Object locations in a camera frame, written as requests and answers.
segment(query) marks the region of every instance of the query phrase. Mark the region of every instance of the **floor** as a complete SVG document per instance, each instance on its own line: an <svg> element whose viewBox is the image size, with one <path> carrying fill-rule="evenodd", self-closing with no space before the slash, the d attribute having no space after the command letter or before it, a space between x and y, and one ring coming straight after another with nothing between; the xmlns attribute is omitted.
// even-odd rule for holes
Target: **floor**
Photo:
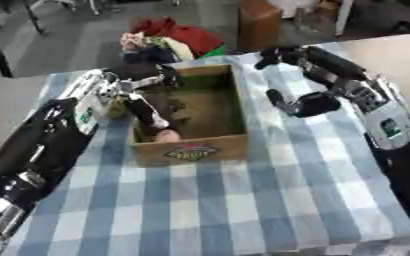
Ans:
<svg viewBox="0 0 410 256"><path fill-rule="evenodd" d="M5 52L16 77L104 68L120 63L121 34L139 19L171 16L179 24L203 27L223 39L230 49L236 48L237 9L239 0L182 0L178 7L170 0L115 5L121 11L105 11L94 16L87 5L71 13L56 3L47 3L35 10L40 23L49 31L41 37L33 29L20 1L15 0L12 14L0 12L0 48ZM303 33L291 21L283 21L279 44L311 44L334 40L377 36L367 28L379 24L371 17L383 15L390 20L390 11L366 8L364 23L350 26L346 35L335 38L329 33Z"/></svg>

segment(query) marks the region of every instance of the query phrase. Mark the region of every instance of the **open cardboard box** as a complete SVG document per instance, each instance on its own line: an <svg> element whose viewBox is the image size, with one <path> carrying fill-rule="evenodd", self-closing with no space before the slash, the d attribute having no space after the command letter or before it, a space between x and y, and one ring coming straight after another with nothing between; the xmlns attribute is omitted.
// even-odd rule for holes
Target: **open cardboard box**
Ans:
<svg viewBox="0 0 410 256"><path fill-rule="evenodd" d="M139 125L132 125L129 144L140 166L166 166L197 161L247 158L247 130L239 92L230 65L177 70L185 86L172 91L170 100L183 109L172 115L182 140L152 142ZM156 96L157 92L148 92Z"/></svg>

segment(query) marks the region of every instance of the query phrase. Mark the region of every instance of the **robotic hand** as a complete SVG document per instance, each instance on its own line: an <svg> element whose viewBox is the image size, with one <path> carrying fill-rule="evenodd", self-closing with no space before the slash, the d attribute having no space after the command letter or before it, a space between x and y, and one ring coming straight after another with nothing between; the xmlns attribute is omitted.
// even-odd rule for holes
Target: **robotic hand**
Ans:
<svg viewBox="0 0 410 256"><path fill-rule="evenodd" d="M257 69L284 62L300 67L305 77L327 88L293 102L286 102L277 90L267 91L271 103L289 116L336 111L339 98L352 103L373 155L410 216L410 107L397 86L382 76L371 78L364 68L318 47L273 48L261 56Z"/></svg>
<svg viewBox="0 0 410 256"><path fill-rule="evenodd" d="M172 68L150 64L92 70L29 117L0 148L0 253L74 166L97 130L96 118L113 100L120 98L142 124L159 132L170 123L135 90L180 82Z"/></svg>

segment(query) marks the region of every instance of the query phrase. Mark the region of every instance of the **red cloth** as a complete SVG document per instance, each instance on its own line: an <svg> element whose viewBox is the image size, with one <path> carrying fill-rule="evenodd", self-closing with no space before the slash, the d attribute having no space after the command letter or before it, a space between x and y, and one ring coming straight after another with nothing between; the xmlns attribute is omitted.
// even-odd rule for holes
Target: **red cloth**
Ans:
<svg viewBox="0 0 410 256"><path fill-rule="evenodd" d="M189 46L196 56L214 50L224 42L201 28L176 25L175 20L143 20L138 22L130 33L144 32L145 36L165 36Z"/></svg>

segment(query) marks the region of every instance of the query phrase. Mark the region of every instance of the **blue and white tablecloth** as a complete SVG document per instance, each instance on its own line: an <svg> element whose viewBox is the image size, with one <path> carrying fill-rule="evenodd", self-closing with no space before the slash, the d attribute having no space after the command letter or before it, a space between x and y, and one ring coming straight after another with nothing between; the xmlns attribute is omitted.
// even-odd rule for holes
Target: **blue and white tablecloth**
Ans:
<svg viewBox="0 0 410 256"><path fill-rule="evenodd" d="M323 47L342 54L338 44ZM137 167L126 144L129 122L106 121L6 255L410 254L410 220L349 104L289 118L271 106L268 88L294 98L323 86L289 65L257 71L258 59L175 65L233 65L248 122L247 161ZM50 75L39 101L57 96L75 76Z"/></svg>

